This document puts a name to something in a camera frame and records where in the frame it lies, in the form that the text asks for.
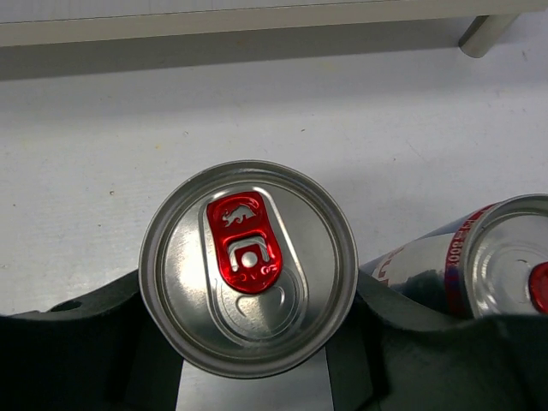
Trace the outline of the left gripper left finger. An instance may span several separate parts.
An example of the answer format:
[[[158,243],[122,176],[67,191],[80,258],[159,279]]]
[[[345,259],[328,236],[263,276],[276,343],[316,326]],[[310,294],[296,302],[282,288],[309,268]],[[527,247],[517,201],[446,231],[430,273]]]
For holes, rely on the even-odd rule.
[[[136,271],[45,312],[1,317],[3,410],[173,410],[182,364]]]

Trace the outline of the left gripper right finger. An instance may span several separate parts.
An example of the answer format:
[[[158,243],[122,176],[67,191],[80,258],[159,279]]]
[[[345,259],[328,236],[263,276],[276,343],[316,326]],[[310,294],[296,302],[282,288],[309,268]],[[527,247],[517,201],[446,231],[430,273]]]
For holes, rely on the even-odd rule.
[[[326,344],[335,410],[545,410],[547,318],[456,319],[360,274]]]

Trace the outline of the blue silver can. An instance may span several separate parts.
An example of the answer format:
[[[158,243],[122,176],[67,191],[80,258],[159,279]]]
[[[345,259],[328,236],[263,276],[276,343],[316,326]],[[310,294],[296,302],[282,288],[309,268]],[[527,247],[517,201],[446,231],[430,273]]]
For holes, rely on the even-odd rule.
[[[168,343],[228,378],[287,372],[315,355],[353,304],[347,218],[309,176],[241,160],[186,180],[140,250],[140,293]]]

